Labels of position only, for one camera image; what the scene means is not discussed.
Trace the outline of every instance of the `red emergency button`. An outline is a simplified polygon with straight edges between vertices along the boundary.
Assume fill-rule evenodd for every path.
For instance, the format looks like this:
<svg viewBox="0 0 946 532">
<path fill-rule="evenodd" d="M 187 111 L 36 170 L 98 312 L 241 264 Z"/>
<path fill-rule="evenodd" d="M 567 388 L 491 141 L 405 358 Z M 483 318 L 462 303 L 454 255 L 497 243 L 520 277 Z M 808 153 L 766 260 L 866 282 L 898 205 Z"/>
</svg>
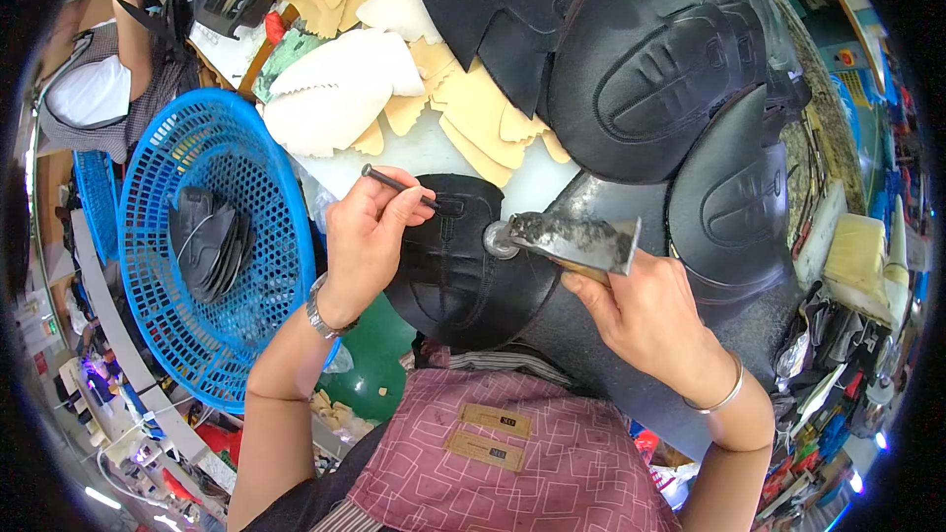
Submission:
<svg viewBox="0 0 946 532">
<path fill-rule="evenodd" d="M 850 50 L 841 50 L 837 53 L 841 58 L 841 63 L 845 66 L 854 66 L 854 54 Z"/>
</svg>

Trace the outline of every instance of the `metal rod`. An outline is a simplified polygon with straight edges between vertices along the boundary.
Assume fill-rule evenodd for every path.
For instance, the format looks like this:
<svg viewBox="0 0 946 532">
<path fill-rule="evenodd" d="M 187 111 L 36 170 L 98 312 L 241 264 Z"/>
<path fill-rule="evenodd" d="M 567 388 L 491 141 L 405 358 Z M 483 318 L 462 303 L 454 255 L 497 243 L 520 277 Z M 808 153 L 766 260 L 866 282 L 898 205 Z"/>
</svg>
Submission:
<svg viewBox="0 0 946 532">
<path fill-rule="evenodd" d="M 361 176 L 371 177 L 372 179 L 380 181 L 381 183 L 387 185 L 388 187 L 395 189 L 397 193 L 401 193 L 404 190 L 408 189 L 408 186 L 404 185 L 400 181 L 396 179 L 391 179 L 390 177 L 388 177 L 381 171 L 375 171 L 372 168 L 370 162 L 366 164 L 365 166 L 361 167 Z M 440 207 L 440 205 L 437 204 L 437 202 L 433 201 L 430 197 L 426 195 L 420 196 L 420 202 L 424 204 L 425 206 L 429 207 L 430 209 L 437 209 L 438 207 Z"/>
</svg>

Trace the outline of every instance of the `right hand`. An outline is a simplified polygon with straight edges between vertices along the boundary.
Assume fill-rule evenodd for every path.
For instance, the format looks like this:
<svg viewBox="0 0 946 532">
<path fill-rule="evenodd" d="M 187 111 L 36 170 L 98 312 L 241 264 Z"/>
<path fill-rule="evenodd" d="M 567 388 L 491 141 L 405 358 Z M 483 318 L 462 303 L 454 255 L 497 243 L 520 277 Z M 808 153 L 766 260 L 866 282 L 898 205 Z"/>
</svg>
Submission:
<svg viewBox="0 0 946 532">
<path fill-rule="evenodd" d="M 585 276 L 562 275 L 605 345 L 700 406 L 724 399 L 737 378 L 735 363 L 696 313 L 683 265 L 638 250 L 630 276 L 608 279 L 611 290 Z"/>
</svg>

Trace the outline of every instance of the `metal watch band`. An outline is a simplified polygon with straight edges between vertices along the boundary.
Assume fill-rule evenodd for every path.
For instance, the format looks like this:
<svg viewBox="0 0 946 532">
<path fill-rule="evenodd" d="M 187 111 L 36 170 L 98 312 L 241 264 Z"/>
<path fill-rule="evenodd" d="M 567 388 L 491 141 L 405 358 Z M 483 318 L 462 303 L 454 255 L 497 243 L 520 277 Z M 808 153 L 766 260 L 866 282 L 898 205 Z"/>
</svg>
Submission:
<svg viewBox="0 0 946 532">
<path fill-rule="evenodd" d="M 336 337 L 342 337 L 348 333 L 351 329 L 354 329 L 358 325 L 358 319 L 356 318 L 354 322 L 342 327 L 341 329 L 332 329 L 325 324 L 325 321 L 322 320 L 322 317 L 319 315 L 319 309 L 315 304 L 316 295 L 319 292 L 319 289 L 322 288 L 325 284 L 325 279 L 328 278 L 328 273 L 324 273 L 315 280 L 315 283 L 312 285 L 312 288 L 308 290 L 308 300 L 305 302 L 305 314 L 308 315 L 308 323 L 312 325 L 317 332 L 325 339 L 335 339 Z"/>
</svg>

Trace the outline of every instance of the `blue plastic crate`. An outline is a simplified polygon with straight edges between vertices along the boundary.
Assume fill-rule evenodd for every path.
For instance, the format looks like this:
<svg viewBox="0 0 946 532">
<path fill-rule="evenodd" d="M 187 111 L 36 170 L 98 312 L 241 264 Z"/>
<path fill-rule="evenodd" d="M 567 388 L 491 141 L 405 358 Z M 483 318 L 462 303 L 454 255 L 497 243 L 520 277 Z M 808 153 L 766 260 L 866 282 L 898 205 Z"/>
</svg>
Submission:
<svg viewBox="0 0 946 532">
<path fill-rule="evenodd" d="M 99 150 L 74 152 L 76 187 L 82 200 L 85 221 L 92 232 L 96 253 L 104 261 L 118 259 L 118 228 L 115 224 L 114 178 L 112 159 Z"/>
<path fill-rule="evenodd" d="M 233 203 L 255 234 L 252 258 L 233 288 L 210 304 L 187 291 L 170 247 L 168 209 L 185 186 Z M 241 414 L 256 357 L 315 280 L 309 222 L 286 153 L 235 94 L 185 93 L 138 142 L 118 223 L 125 292 L 148 347 L 197 399 Z"/>
</svg>

